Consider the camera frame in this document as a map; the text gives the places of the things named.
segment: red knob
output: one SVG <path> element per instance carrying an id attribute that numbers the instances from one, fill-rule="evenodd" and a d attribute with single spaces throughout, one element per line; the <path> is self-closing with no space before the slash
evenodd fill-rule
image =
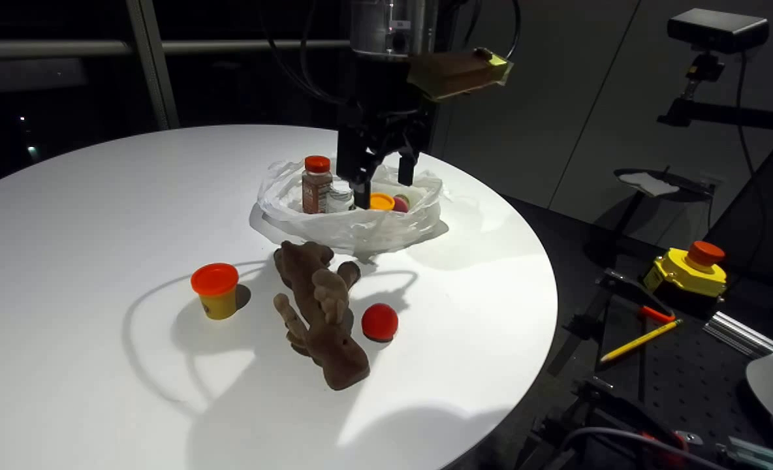
<path id="1" fill-rule="evenodd" d="M 721 264 L 724 259 L 727 259 L 727 251 L 707 241 L 694 241 L 690 247 L 690 261 L 700 266 L 712 266 L 712 264 Z"/>

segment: brown bottle cap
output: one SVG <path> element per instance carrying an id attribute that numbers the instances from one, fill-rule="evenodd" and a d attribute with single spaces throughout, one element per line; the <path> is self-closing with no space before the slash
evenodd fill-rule
<path id="1" fill-rule="evenodd" d="M 320 153 L 309 153 L 306 157 L 306 170 L 309 173 L 328 173 L 332 170 L 332 160 L 320 157 Z"/>

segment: bottle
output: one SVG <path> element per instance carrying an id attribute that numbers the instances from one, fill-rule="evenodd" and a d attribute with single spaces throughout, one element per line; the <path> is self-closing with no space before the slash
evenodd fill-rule
<path id="1" fill-rule="evenodd" d="M 306 173 L 302 173 L 302 211 L 318 214 L 323 211 L 323 197 L 332 186 L 332 163 L 320 153 L 306 157 Z"/>
<path id="2" fill-rule="evenodd" d="M 347 211 L 354 203 L 353 186 L 347 180 L 332 180 L 326 194 L 326 211 Z"/>

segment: toy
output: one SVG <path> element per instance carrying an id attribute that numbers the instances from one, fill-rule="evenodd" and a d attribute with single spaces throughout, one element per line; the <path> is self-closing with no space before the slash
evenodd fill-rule
<path id="1" fill-rule="evenodd" d="M 369 377 L 369 357 L 351 338 L 353 314 L 347 308 L 347 289 L 361 279 L 361 268 L 345 261 L 328 271 L 332 259 L 334 251 L 326 246 L 284 241 L 273 251 L 273 264 L 300 314 L 284 292 L 273 297 L 273 308 L 284 318 L 289 347 L 314 357 L 332 388 L 347 388 Z"/>
<path id="2" fill-rule="evenodd" d="M 391 341 L 396 331 L 396 314 L 387 304 L 365 308 L 361 318 L 364 334 L 374 341 Z"/>

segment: yellow tool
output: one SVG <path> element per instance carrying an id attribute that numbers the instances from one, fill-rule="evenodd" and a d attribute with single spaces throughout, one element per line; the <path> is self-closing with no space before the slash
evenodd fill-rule
<path id="1" fill-rule="evenodd" d="M 605 355 L 601 357 L 601 362 L 617 360 L 617 357 L 621 357 L 621 355 L 626 355 L 626 353 L 631 353 L 631 351 L 636 351 L 636 347 L 653 341 L 655 338 L 661 338 L 661 334 L 677 330 L 677 323 L 682 323 L 682 321 L 680 321 L 680 318 L 677 318 L 677 321 L 669 321 L 669 323 L 663 323 L 663 326 L 659 326 L 659 330 L 644 331 L 643 338 L 636 338 L 636 339 L 631 339 L 631 341 L 620 345 L 617 351 L 605 353 Z"/>

